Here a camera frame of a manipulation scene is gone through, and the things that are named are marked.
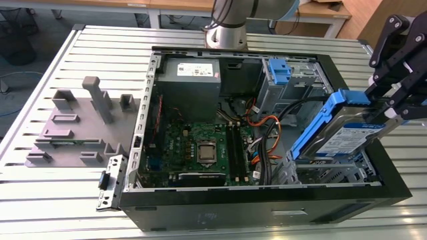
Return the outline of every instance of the metal bracket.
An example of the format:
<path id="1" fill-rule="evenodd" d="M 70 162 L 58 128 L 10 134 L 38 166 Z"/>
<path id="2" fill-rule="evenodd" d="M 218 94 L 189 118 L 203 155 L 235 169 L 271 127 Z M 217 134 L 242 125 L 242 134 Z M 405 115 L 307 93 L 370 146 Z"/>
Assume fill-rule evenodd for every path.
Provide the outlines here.
<path id="1" fill-rule="evenodd" d="M 128 158 L 124 155 L 112 156 L 108 160 L 107 170 L 99 179 L 98 212 L 120 211 L 119 201 L 127 174 Z"/>

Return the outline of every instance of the label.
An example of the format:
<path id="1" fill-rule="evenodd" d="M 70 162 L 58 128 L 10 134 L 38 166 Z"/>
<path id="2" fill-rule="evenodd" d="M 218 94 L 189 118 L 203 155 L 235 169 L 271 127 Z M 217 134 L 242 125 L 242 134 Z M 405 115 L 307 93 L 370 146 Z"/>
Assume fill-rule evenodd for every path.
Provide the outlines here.
<path id="1" fill-rule="evenodd" d="M 317 152 L 319 157 L 351 154 L 367 141 L 367 136 L 378 133 L 386 124 L 347 123 Z"/>
<path id="2" fill-rule="evenodd" d="M 257 106 L 253 106 L 253 110 L 254 110 L 254 112 L 257 112 L 257 113 L 261 112 L 261 109 L 259 109 Z"/>
<path id="3" fill-rule="evenodd" d="M 262 173 L 259 171 L 254 171 L 253 177 L 255 179 L 261 179 L 262 178 Z"/>
<path id="4" fill-rule="evenodd" d="M 143 8 L 147 7 L 146 4 L 136 4 L 136 3 L 128 3 L 127 5 L 128 5 L 130 7 L 143 7 Z"/>
<path id="5" fill-rule="evenodd" d="M 334 18 L 337 18 L 337 19 L 347 19 L 347 18 L 349 18 L 349 16 L 343 16 L 343 15 L 334 15 Z"/>
<path id="6" fill-rule="evenodd" d="M 271 211 L 274 216 L 286 216 L 286 215 L 309 215 L 303 210 L 286 210 L 286 211 Z"/>
<path id="7" fill-rule="evenodd" d="M 178 76 L 214 77 L 213 63 L 180 63 L 178 64 Z"/>

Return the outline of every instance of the blue drive bay latch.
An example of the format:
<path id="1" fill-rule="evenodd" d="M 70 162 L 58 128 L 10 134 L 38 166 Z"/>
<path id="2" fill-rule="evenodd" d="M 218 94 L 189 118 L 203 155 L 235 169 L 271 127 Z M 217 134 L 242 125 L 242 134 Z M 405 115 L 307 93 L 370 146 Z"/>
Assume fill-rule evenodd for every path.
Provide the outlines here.
<path id="1" fill-rule="evenodd" d="M 291 68 L 285 59 L 270 58 L 270 71 L 277 85 L 287 85 L 291 79 Z"/>

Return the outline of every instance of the floor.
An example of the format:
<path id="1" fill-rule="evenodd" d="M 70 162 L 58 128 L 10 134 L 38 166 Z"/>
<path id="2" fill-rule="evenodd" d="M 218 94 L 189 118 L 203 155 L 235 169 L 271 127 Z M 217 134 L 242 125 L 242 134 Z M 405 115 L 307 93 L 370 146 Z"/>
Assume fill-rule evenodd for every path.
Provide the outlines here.
<path id="1" fill-rule="evenodd" d="M 150 28 L 150 20 L 146 14 L 135 16 L 132 13 L 67 10 L 62 12 L 62 16 L 63 18 L 56 20 L 50 10 L 35 10 L 34 18 L 39 26 L 39 33 L 28 38 L 38 57 L 31 64 L 14 66 L 0 57 L 0 78 L 10 86 L 8 93 L 0 93 L 0 141 L 19 114 L 18 110 L 20 110 L 26 104 L 42 78 L 36 73 L 20 73 L 7 77 L 2 76 L 23 71 L 44 73 L 75 24 Z M 201 30 L 202 27 L 211 22 L 209 17 L 176 17 L 175 23 L 171 24 L 168 17 L 166 15 L 162 16 L 162 27 L 164 29 Z M 247 32 L 270 34 L 267 22 L 265 20 L 249 20 Z"/>

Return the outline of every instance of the aluminum extrusion table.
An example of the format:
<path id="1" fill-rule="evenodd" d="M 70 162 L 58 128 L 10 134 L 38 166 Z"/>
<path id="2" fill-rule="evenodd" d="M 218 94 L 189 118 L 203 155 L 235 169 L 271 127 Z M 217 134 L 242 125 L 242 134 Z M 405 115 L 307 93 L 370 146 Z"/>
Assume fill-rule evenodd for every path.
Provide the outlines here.
<path id="1" fill-rule="evenodd" d="M 249 34 L 250 50 L 329 54 L 353 90 L 363 90 L 373 69 L 359 42 Z M 103 168 L 27 168 L 26 156 L 51 115 L 58 88 L 82 89 L 87 75 L 102 79 L 110 97 L 146 88 L 152 46 L 203 47 L 199 31 L 86 26 L 72 30 L 0 144 L 0 239 L 415 239 L 427 236 L 427 132 L 421 122 L 382 139 L 414 197 L 339 224 L 142 232 L 124 212 L 96 212 Z"/>

